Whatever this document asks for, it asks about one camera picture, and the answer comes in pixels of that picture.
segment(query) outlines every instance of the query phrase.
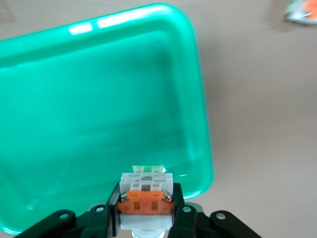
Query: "green tray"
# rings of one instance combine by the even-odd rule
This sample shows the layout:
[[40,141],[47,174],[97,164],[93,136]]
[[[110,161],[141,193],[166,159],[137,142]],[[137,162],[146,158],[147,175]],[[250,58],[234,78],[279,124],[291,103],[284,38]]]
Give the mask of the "green tray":
[[148,5],[0,42],[0,228],[106,201],[133,165],[212,182],[195,35]]

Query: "gray tabletop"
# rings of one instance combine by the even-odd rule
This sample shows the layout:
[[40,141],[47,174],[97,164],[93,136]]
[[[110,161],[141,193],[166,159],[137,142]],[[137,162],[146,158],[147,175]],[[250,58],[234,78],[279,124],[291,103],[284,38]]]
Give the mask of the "gray tabletop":
[[[264,238],[317,237],[317,28],[284,21],[288,0],[166,2],[196,29],[213,141],[215,181],[191,201]],[[0,39],[149,3],[0,0]]]

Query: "green plastic bin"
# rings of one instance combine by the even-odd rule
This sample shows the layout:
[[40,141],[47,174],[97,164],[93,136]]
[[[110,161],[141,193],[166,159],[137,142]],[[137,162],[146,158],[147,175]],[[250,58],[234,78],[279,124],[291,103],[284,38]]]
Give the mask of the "green plastic bin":
[[0,42],[0,228],[106,201],[133,165],[212,182],[192,26],[148,5]]

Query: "beige table surface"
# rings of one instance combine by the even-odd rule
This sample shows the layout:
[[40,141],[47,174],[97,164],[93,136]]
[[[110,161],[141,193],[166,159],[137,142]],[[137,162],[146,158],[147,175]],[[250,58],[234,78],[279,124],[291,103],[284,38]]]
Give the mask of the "beige table surface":
[[[0,39],[153,2],[0,0]],[[264,238],[317,238],[317,27],[285,22],[288,0],[166,2],[196,28],[213,140],[215,182],[192,201]]]

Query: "orange plastic part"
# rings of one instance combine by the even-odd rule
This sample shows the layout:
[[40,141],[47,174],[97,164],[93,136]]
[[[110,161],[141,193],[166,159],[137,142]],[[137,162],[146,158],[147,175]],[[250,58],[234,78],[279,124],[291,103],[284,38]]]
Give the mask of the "orange plastic part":
[[127,191],[127,200],[118,203],[125,215],[168,215],[174,203],[164,200],[163,191]]
[[309,19],[317,18],[317,0],[307,0],[304,6],[304,11],[308,12]]

